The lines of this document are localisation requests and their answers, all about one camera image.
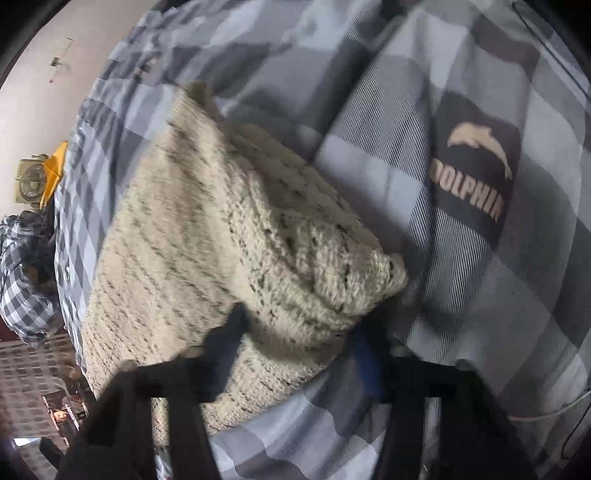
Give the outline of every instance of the checkered blanket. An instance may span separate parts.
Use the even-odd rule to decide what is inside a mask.
[[[0,314],[30,346],[39,346],[62,326],[55,283],[45,288],[39,278],[39,267],[51,268],[47,230],[43,215],[35,212],[0,220]]]
[[[589,81],[522,2],[410,3],[202,0],[144,15],[80,110],[56,192],[60,300],[80,362],[116,205],[175,86],[199,78],[230,123],[254,122],[313,162],[402,253],[411,282],[388,305],[395,338],[428,361],[469,360],[514,416],[587,389]],[[214,438],[225,478],[368,478],[387,407],[355,368],[345,356]],[[588,404],[518,425],[541,476],[572,454],[589,422],[564,442]],[[427,425],[430,445],[435,403]]]

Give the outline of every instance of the cream knit sweater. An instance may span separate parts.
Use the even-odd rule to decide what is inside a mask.
[[[180,90],[109,230],[83,326],[96,393],[129,359],[198,345],[242,301],[250,333],[210,433],[277,404],[324,368],[344,334],[407,280],[314,168],[259,128],[225,130],[203,84]],[[156,402],[155,437],[166,442]]]

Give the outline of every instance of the bed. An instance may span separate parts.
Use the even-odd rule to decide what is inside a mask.
[[[468,360],[513,416],[558,410],[591,371],[589,81],[522,2],[204,0],[147,12],[79,111],[56,191],[56,277],[80,328],[102,242],[178,85],[309,160],[410,275],[385,306],[427,361]],[[552,478],[589,400],[518,423]],[[436,451],[437,403],[427,454]],[[224,478],[369,478],[388,406],[350,351],[285,403],[212,438]]]

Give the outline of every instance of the dolphin logo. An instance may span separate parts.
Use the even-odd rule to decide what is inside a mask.
[[[512,179],[513,172],[507,162],[507,156],[505,150],[501,147],[499,141],[492,136],[492,129],[490,127],[483,127],[481,125],[471,124],[470,122],[464,122],[456,125],[452,133],[447,139],[447,146],[452,145],[468,145],[472,148],[484,147],[488,151],[494,153],[497,158],[503,162],[505,166],[505,178]]]

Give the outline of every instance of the fan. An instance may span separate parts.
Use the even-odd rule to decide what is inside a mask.
[[[45,157],[21,160],[17,171],[17,203],[36,205],[45,191],[47,176],[43,169]]]

